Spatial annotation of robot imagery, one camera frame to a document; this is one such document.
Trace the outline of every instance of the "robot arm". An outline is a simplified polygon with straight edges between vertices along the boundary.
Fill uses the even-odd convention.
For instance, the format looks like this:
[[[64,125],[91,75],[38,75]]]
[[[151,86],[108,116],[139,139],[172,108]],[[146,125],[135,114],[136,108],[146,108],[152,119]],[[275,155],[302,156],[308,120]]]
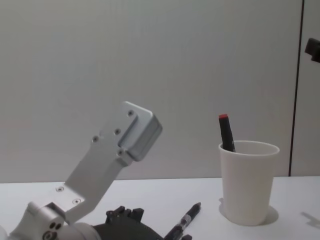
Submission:
[[[75,223],[97,206],[121,169],[141,161],[161,131],[151,111],[123,102],[65,184],[30,202],[9,238],[54,240],[64,223]]]

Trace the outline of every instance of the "table surface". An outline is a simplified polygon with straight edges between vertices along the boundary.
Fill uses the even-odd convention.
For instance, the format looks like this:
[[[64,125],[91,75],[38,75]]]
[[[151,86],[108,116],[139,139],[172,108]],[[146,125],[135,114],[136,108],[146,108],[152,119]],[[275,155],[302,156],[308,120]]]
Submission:
[[[0,184],[0,225],[12,231],[28,202],[59,186],[48,183]],[[199,215],[185,233],[194,240],[315,240],[320,239],[320,176],[275,177],[270,206],[270,224],[239,226],[219,211],[223,197],[221,178],[155,179],[114,181],[96,209],[80,222],[105,221],[105,212],[120,205],[143,208],[142,222],[164,236],[195,203]]]

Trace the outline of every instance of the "white paper cup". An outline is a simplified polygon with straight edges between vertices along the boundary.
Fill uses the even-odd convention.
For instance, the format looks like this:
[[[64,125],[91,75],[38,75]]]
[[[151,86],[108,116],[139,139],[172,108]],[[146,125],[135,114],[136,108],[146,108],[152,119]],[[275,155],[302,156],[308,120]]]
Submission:
[[[269,208],[277,146],[258,141],[234,141],[236,152],[219,145],[223,186],[223,210],[235,224],[261,224]]]

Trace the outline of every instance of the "gray wall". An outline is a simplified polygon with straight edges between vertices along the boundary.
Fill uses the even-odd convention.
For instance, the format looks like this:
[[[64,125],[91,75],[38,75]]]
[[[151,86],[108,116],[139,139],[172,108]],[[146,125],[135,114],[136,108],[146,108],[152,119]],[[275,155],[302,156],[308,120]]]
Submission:
[[[301,0],[0,1],[0,182],[63,181],[127,100],[164,132],[121,179],[219,177],[218,114],[289,168]]]
[[[305,53],[309,38],[320,40],[319,10],[319,0],[305,1],[292,153],[294,176],[320,175],[320,64]]]

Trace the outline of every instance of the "pen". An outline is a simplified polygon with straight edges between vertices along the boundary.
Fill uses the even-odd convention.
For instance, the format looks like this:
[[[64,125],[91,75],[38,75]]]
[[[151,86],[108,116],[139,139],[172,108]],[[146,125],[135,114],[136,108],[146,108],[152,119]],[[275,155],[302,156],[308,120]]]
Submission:
[[[192,208],[181,218],[171,231],[163,238],[163,240],[178,240],[183,235],[186,227],[192,222],[195,216],[200,212],[201,202],[193,205]]]
[[[234,138],[232,137],[228,115],[219,115],[219,123],[222,137],[222,148],[230,152],[235,152]]]

